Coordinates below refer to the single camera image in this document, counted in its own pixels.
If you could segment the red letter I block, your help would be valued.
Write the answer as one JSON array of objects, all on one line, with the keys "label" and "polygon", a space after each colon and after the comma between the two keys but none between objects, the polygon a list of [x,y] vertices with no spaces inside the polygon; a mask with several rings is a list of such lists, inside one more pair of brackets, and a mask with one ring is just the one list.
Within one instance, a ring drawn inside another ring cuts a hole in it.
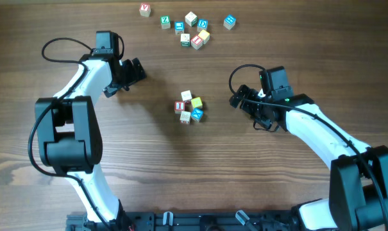
[{"label": "red letter I block", "polygon": [[185,110],[185,103],[183,101],[174,102],[174,112],[180,114]]}]

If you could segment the red letter A block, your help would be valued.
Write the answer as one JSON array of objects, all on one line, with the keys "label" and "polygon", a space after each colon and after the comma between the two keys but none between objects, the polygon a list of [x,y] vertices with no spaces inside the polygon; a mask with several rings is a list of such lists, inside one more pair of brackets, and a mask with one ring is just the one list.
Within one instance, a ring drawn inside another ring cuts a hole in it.
[{"label": "red letter A block", "polygon": [[192,94],[190,90],[181,92],[181,98],[184,103],[190,103],[192,100]]}]

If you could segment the blue letter X block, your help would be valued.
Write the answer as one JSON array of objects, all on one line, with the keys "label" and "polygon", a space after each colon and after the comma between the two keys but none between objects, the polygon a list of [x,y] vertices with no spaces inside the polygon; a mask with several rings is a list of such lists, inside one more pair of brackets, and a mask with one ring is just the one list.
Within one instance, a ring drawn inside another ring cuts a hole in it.
[{"label": "blue letter X block", "polygon": [[191,119],[193,119],[194,121],[197,121],[197,122],[200,122],[200,120],[202,119],[203,117],[203,111],[198,109],[198,108],[194,108],[193,111],[191,112],[190,116],[191,116]]}]

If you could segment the red number 6 block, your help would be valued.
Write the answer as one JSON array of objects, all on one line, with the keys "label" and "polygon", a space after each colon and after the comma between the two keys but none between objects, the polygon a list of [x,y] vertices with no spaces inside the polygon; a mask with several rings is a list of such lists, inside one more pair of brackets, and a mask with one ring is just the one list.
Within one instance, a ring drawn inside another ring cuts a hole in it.
[{"label": "red number 6 block", "polygon": [[187,111],[183,111],[180,114],[180,123],[189,124],[191,119],[191,113]]}]

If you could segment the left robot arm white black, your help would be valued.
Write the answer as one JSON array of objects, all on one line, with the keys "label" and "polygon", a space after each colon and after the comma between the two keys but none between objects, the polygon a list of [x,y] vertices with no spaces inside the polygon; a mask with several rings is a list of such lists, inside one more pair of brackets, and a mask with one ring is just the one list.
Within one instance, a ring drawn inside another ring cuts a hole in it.
[{"label": "left robot arm white black", "polygon": [[112,97],[146,78],[139,59],[123,60],[123,54],[120,35],[98,31],[96,46],[75,61],[78,71],[70,82],[35,103],[28,157],[38,172],[66,179],[80,197],[87,212],[81,219],[68,216],[71,230],[126,230],[132,224],[102,172],[103,141],[94,110],[100,95]]}]

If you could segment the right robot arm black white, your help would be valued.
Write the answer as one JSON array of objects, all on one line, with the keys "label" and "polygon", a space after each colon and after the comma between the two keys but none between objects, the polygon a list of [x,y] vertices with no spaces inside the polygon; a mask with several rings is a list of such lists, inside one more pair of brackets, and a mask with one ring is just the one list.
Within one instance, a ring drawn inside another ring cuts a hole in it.
[{"label": "right robot arm black white", "polygon": [[330,170],[329,196],[266,212],[257,225],[241,210],[236,218],[250,230],[369,230],[380,225],[388,230],[388,147],[354,138],[313,99],[295,95],[284,67],[259,69],[261,89],[241,85],[230,105],[249,114],[255,130],[282,128],[301,139]]}]

